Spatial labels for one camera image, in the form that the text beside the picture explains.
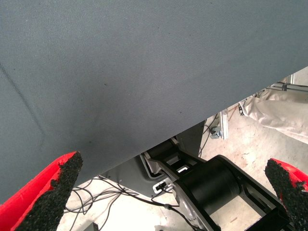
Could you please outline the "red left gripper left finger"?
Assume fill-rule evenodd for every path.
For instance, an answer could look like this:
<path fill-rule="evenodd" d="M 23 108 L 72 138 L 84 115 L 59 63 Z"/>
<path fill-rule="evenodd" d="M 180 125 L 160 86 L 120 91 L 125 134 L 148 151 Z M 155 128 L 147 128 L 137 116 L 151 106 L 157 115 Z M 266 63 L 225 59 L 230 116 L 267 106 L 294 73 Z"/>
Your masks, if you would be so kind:
<path fill-rule="evenodd" d="M 51 162 L 0 206 L 0 229 L 57 230 L 82 165 L 78 151 Z"/>

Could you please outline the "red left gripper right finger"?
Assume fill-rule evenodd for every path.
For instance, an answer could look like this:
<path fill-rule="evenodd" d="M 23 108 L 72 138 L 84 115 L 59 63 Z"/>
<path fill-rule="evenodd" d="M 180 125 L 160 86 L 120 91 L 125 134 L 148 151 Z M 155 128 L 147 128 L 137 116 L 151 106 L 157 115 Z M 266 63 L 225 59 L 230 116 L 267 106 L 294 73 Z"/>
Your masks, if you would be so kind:
<path fill-rule="evenodd" d="M 265 175 L 297 231 L 308 229 L 308 175 L 286 162 L 271 158 Z"/>

